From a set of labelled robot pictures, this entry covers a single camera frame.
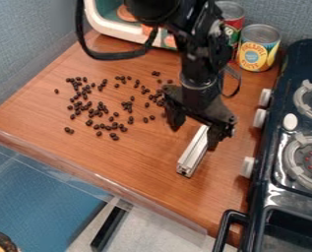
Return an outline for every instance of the microwave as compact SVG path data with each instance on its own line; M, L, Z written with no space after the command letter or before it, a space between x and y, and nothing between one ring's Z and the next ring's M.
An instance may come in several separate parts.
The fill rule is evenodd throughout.
M139 22L121 19L119 12L124 8L126 11L123 0L85 0L86 17L94 30L120 39L145 43L152 29ZM173 35L162 28L159 29L154 46L176 48Z

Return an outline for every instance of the tin can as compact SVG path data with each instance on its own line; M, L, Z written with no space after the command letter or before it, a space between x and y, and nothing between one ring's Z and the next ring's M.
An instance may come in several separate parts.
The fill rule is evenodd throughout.
M218 1L216 4L222 10L225 33L229 37L229 45L233 48L232 59L235 59L238 41L244 24L244 9L238 3L231 1Z
M251 25L243 29L237 52L237 63L252 72L270 69L281 44L281 34L267 25Z

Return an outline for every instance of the yellow can label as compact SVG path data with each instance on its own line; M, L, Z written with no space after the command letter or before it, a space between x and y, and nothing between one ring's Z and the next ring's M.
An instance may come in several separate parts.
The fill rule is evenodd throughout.
M267 49L258 43L245 42L237 53L238 63L242 68L248 71L264 71L263 66L268 60Z

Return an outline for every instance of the toy stove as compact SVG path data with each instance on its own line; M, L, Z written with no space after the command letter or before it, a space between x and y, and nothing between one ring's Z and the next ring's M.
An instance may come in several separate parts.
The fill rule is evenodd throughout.
M289 113L283 121L285 132L281 132L275 178L285 187L312 194L312 83L309 80L304 80L295 91L293 106L290 112L295 113Z
M254 126L263 128L251 178L249 213L223 215L214 251L229 227L244 226L239 251L312 252L312 39L292 45L272 91L264 90Z

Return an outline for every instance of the coffee bean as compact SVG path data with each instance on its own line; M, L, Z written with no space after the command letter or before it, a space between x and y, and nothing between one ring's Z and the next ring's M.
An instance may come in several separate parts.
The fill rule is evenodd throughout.
M118 128L118 123L117 122L113 122L111 128L113 130L116 130Z
M86 122L86 125L87 126L92 126L93 125L93 121L91 119L89 119L87 122Z
M157 103L156 103L157 106L163 106L163 101L162 100L159 100Z

